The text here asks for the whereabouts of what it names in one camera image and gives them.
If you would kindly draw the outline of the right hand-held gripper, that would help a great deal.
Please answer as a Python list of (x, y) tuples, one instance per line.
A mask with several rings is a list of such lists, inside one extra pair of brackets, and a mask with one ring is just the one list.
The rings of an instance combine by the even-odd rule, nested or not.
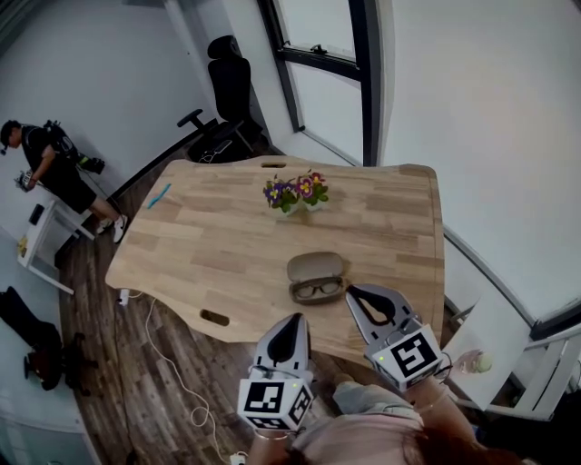
[(365, 357), (398, 391), (407, 391), (440, 369), (442, 352), (428, 324), (409, 318), (391, 334), (380, 336), (411, 313), (400, 292), (377, 284), (352, 284), (345, 299), (364, 341), (374, 341)]

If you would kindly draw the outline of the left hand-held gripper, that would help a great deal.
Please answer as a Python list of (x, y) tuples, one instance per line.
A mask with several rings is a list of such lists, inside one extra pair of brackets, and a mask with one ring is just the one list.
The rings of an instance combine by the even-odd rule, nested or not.
[[(310, 328), (301, 313), (275, 323), (256, 346), (256, 364), (240, 380), (238, 415), (255, 430), (298, 430), (314, 400)], [(285, 367), (296, 371), (264, 366)]]

